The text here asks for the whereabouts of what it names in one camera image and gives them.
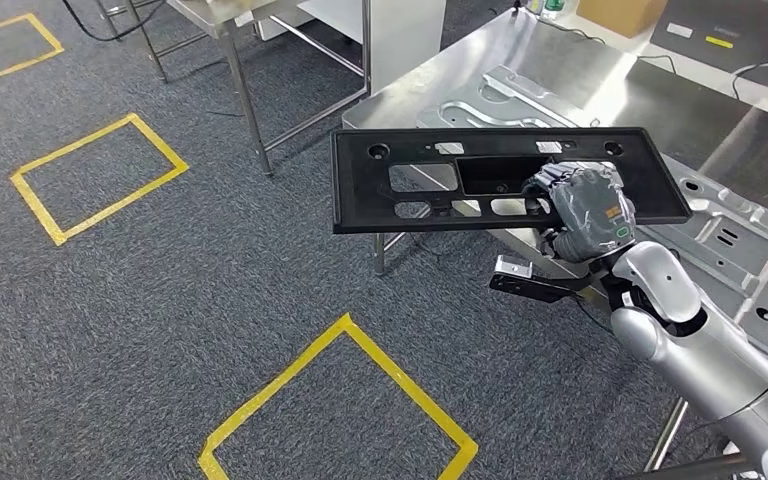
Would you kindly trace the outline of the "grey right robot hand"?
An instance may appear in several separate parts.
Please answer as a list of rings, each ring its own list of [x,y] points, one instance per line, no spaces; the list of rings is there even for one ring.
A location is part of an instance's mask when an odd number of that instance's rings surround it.
[[[582,263],[636,241],[635,207],[610,162],[547,163],[525,181],[523,193],[545,195],[562,223],[540,234],[547,257]]]

